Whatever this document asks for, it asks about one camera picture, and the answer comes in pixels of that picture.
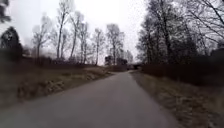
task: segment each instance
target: tree trunk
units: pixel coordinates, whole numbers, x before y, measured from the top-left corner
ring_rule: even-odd
[[[97,44],[96,48],[96,65],[98,65],[98,57],[99,57],[99,44]]]
[[[65,43],[63,42],[61,45],[61,57],[60,58],[63,58],[63,56],[64,56],[64,45],[65,45]]]
[[[149,48],[147,48],[147,64],[149,64],[151,62],[151,53]]]
[[[57,46],[57,59],[60,58],[60,46],[61,46],[61,33],[62,33],[62,24],[60,26],[60,30],[59,30],[59,38],[58,38],[58,46]]]
[[[81,42],[81,64],[83,63],[83,42]]]
[[[151,63],[153,63],[153,61],[154,61],[154,59],[153,59],[153,57],[155,57],[154,55],[154,46],[153,46],[153,40],[152,40],[152,38],[151,38],[151,35],[149,34],[149,36],[148,36],[148,39],[149,39],[149,42],[147,43],[147,48],[148,48],[148,50],[149,50],[149,52],[150,52],[150,62]]]
[[[40,57],[40,44],[37,45],[37,58]]]
[[[172,55],[172,49],[171,49],[171,43],[170,43],[170,39],[169,39],[169,32],[168,32],[168,29],[167,29],[167,17],[165,15],[165,12],[164,12],[164,1],[161,0],[161,3],[160,3],[160,6],[161,6],[161,10],[162,10],[162,22],[163,22],[163,33],[164,33],[164,36],[165,36],[165,44],[166,44],[166,47],[167,47],[167,56],[168,56],[168,63],[171,64],[173,63],[172,59],[173,59],[173,55]]]
[[[85,43],[84,44],[84,61],[83,61],[83,64],[86,63],[86,59],[87,59],[87,44]]]
[[[160,49],[159,49],[159,35],[160,35],[160,30],[159,27],[157,27],[157,34],[156,34],[156,64],[159,64],[159,54],[160,54]]]
[[[73,39],[73,45],[72,45],[72,51],[71,51],[70,58],[72,58],[72,57],[73,57],[73,53],[74,53],[74,50],[75,50],[75,45],[76,45],[76,36],[77,36],[77,31],[75,30],[75,35],[74,35],[74,39]]]
[[[113,64],[116,65],[116,46],[113,45]]]

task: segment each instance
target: asphalt road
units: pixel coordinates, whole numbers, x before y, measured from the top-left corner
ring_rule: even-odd
[[[0,128],[178,128],[175,119],[120,73],[0,113]]]

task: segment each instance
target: dirt shoulder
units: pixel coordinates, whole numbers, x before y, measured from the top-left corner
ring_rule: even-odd
[[[217,107],[217,95],[207,89],[168,79],[132,73],[138,84],[167,108],[186,128],[221,128],[222,111]]]
[[[0,108],[78,87],[108,76],[111,74],[102,67],[33,69],[16,74],[4,73],[0,78]]]

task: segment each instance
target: dry grass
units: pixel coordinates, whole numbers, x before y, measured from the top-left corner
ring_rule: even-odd
[[[133,73],[137,82],[186,128],[221,128],[224,106],[221,93],[211,88]]]
[[[101,67],[64,70],[32,68],[22,72],[1,72],[0,107],[64,91],[109,75]]]

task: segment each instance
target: road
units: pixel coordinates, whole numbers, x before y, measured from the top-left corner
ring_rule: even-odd
[[[178,128],[129,73],[8,108],[0,128]]]

